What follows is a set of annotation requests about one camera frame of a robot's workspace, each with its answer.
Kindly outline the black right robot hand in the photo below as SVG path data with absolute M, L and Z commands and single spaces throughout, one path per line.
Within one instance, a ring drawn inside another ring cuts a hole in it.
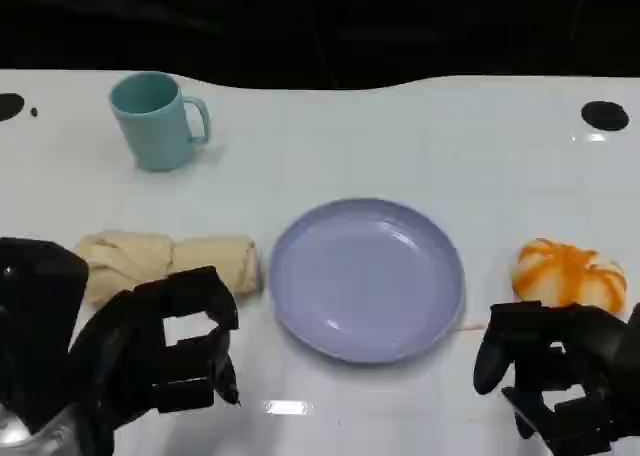
M 497 388 L 520 436 L 540 435 L 555 455 L 594 455 L 639 433 L 639 313 L 622 321 L 594 306 L 495 304 L 473 373 L 476 392 Z

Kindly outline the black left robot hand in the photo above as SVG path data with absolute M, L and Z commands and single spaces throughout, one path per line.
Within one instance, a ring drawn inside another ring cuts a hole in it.
M 216 326 L 169 345 L 164 322 L 204 313 Z M 66 389 L 80 418 L 86 455 L 110 455 L 114 432 L 150 410 L 239 404 L 229 355 L 238 329 L 235 300 L 212 266 L 173 273 L 121 291 L 84 326 L 68 356 Z

